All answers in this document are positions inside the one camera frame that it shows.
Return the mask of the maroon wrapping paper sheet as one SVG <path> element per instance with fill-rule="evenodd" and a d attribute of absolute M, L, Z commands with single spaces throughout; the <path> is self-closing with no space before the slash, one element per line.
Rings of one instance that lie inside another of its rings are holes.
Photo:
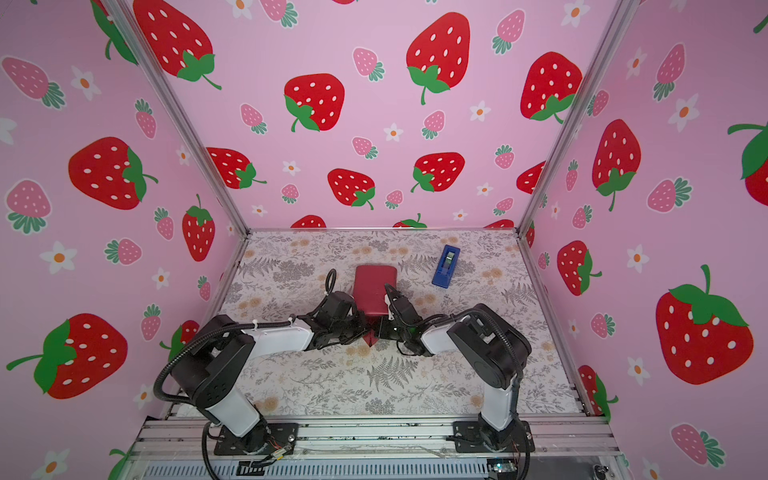
<path fill-rule="evenodd" d="M 385 300 L 385 285 L 396 286 L 397 269 L 390 265 L 367 264 L 359 265 L 355 270 L 355 281 L 352 296 L 357 308 L 363 312 L 369 331 L 363 336 L 365 343 L 373 347 L 378 338 L 376 327 L 382 317 L 389 312 Z"/>

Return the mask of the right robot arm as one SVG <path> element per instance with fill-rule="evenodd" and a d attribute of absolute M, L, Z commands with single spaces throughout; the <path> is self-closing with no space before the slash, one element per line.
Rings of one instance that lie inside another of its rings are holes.
<path fill-rule="evenodd" d="M 512 446 L 515 435 L 525 434 L 517 405 L 532 346 L 519 330 L 484 303 L 423 318 L 390 284 L 385 286 L 385 304 L 388 317 L 379 327 L 379 338 L 396 342 L 406 356 L 457 351 L 484 382 L 479 432 L 471 445 L 502 451 Z"/>

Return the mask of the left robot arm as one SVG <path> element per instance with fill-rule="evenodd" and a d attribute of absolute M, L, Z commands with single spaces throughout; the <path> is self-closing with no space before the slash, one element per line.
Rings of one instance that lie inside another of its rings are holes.
<path fill-rule="evenodd" d="M 213 317 L 164 367 L 155 395 L 197 409 L 240 440 L 266 436 L 268 423 L 237 381 L 253 358 L 348 345 L 369 331 L 365 315 L 345 293 L 330 293 L 311 312 L 280 322 L 238 323 Z"/>

